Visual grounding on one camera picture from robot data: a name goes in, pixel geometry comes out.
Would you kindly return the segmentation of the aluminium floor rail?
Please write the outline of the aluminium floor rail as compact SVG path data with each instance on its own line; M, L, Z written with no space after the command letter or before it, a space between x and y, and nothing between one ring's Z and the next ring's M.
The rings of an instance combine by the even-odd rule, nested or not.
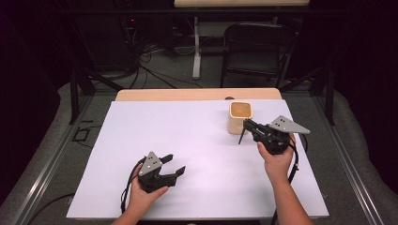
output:
M47 186L51 183L68 142L77 129L77 123L83 118L92 100L92 96L81 97L81 102L78 104L80 113L73 124L69 123L70 102L67 97L61 100L55 119L46 132L37 152L11 191L11 196L15 197L16 205L9 225L27 225Z
M383 219L381 218L375 207L374 201L372 200L367 187L364 185L362 179L360 178L360 175L344 146L342 138L338 134L335 126L330 123L329 119L326 116L326 106L324 105L322 98L313 97L313 102L322 118L323 123L325 124L325 127L328 130L329 135L333 139L337 151L337 156L341 161L342 167L350 183L350 186L352 187L356 198L360 203L360 207L364 215L366 216L368 223L370 225L385 225Z

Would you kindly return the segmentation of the black metal stand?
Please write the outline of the black metal stand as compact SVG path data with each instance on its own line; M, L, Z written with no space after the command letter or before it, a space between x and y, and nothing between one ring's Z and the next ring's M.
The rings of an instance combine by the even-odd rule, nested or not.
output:
M79 114L79 90L82 90L86 96L93 96L96 92L94 84L91 82L91 78L104 83L105 85L113 88L115 91L120 91L123 89L122 86L112 82L111 80L99 75L98 72L93 69L86 67L74 68L69 76L69 87L70 87L70 103L71 103L71 118L69 123L73 124Z
M325 116L329 123L334 126L333 119L333 100L334 100L334 72L328 67L317 67L308 74L298 78L297 80L288 83L279 88L281 92L287 92L305 81L312 80L308 92L311 97L320 96L323 91L326 91L325 99Z

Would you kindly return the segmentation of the person's right hand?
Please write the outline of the person's right hand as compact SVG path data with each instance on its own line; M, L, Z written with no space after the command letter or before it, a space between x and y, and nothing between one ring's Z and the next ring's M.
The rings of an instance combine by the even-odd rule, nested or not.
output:
M261 143L257 143L260 156L265 163L265 170L272 185L288 182L288 169L294 155L294 150L288 147L281 155L272 155Z

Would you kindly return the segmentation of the beige background desk top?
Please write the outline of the beige background desk top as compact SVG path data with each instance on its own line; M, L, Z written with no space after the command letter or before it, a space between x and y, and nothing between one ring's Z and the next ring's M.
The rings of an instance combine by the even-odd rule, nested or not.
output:
M311 0L174 0L176 8L295 7Z

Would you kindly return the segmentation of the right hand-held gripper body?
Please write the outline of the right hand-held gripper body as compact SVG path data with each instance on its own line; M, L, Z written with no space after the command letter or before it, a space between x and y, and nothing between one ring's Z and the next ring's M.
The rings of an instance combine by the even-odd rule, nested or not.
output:
M280 155L290 144L291 133L310 134L311 131L280 115L266 125L257 124L254 140L261 142L270 154Z

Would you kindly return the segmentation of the cream square cup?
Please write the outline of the cream square cup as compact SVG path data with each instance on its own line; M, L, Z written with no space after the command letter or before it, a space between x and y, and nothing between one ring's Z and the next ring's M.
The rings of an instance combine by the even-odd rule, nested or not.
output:
M230 103L227 131L230 134L240 134L243 121L253 118L252 105L249 102L234 101Z

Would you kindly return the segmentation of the white table sheet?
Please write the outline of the white table sheet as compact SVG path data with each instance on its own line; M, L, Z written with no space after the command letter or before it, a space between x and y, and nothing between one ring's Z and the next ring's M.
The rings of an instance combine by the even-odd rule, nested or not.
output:
M264 160L251 135L227 131L230 103L115 101L87 162L68 218L120 215L120 198L142 157L172 154L164 174L186 166L176 185L146 213L147 220L269 218L275 210Z

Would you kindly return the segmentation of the person's left hand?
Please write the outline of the person's left hand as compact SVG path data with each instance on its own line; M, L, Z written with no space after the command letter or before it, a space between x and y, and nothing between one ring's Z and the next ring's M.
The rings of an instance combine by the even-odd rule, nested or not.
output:
M126 212L141 218L151 207L151 205L168 191L168 187L161 187L151 193L141 189L137 179L134 179L130 189L130 199Z

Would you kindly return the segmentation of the white desk leg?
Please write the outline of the white desk leg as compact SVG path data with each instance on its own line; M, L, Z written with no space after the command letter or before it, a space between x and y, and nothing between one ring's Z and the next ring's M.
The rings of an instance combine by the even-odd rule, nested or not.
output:
M192 78L194 80L200 79L201 69L201 52L200 52L200 37L199 37L199 22L198 18L194 18L194 57L193 57L193 68Z

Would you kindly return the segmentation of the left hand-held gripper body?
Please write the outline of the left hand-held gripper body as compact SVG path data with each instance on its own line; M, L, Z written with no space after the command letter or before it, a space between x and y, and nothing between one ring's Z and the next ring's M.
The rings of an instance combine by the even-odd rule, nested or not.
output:
M138 181L142 190L151 193L159 188L173 187L176 184L174 173L161 175L162 165L160 157L154 152L148 154L138 172Z

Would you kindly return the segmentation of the black folding chair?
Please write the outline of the black folding chair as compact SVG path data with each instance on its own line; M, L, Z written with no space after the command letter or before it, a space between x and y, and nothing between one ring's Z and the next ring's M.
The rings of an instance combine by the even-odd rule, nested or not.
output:
M222 75L265 77L278 87L296 42L296 32L282 24L240 22L223 34Z

